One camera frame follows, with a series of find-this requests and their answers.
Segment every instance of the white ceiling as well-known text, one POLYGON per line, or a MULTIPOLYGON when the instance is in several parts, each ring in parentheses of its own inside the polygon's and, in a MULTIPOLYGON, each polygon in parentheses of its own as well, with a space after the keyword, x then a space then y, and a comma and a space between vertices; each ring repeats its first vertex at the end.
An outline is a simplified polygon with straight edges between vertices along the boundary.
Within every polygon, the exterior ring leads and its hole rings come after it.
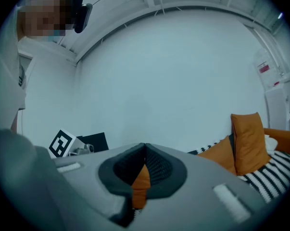
POLYGON ((83 0, 83 3, 93 4, 86 29, 80 34, 68 31, 57 42, 74 52, 76 61, 116 28, 161 9, 166 9, 165 13, 175 7, 184 10, 185 6, 221 9, 244 16, 268 30, 275 30, 281 22, 277 19, 280 11, 270 0, 83 0))

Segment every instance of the striped fabric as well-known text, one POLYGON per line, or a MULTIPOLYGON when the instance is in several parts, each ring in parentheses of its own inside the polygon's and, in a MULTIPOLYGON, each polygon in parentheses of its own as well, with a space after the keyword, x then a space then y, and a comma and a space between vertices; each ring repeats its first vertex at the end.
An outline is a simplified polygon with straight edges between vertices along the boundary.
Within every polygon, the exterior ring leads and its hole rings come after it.
POLYGON ((202 148, 199 148, 199 149, 196 149, 195 151, 192 151, 192 152, 188 152, 189 154, 193 154, 193 155, 198 155, 202 152, 205 152, 206 150, 210 149, 212 146, 216 145, 217 143, 214 143, 213 145, 207 145, 205 147, 202 147, 202 148))
POLYGON ((132 208, 132 210, 133 210, 133 219, 134 219, 135 217, 137 217, 141 213, 142 209, 132 208))
POLYGON ((274 151, 270 157, 271 160, 259 170, 238 176, 257 190, 267 203, 290 187, 290 155, 274 151))

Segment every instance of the black and white striped blanket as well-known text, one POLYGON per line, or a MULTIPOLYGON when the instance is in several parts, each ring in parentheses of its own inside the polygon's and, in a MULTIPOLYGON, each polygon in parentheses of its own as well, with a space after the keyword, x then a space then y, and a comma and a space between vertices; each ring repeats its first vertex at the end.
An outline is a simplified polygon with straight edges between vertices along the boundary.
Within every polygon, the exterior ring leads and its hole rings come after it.
POLYGON ((238 176, 257 190, 267 203, 290 187, 290 155, 274 151, 270 157, 271 160, 259 170, 238 176))

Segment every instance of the mesh grille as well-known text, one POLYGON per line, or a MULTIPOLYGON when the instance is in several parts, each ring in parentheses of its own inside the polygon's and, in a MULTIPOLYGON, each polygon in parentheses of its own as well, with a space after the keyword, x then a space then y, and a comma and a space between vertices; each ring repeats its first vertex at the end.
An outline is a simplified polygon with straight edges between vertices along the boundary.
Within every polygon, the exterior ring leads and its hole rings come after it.
POLYGON ((147 150, 146 166, 149 171, 151 186, 170 177, 173 171, 172 165, 153 150, 147 150))
POLYGON ((145 152, 141 147, 121 158, 113 167, 115 175, 131 186, 144 166, 145 152))

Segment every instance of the fire extinguisher sign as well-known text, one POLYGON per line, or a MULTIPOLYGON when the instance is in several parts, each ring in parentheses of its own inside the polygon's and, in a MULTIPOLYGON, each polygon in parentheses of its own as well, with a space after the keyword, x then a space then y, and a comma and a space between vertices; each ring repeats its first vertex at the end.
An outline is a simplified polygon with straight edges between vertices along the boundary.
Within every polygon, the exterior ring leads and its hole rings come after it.
POLYGON ((258 66, 258 69, 259 69, 259 72, 260 74, 264 73, 265 71, 268 71, 270 68, 269 68, 269 65, 266 64, 266 63, 263 63, 263 64, 260 64, 258 66))

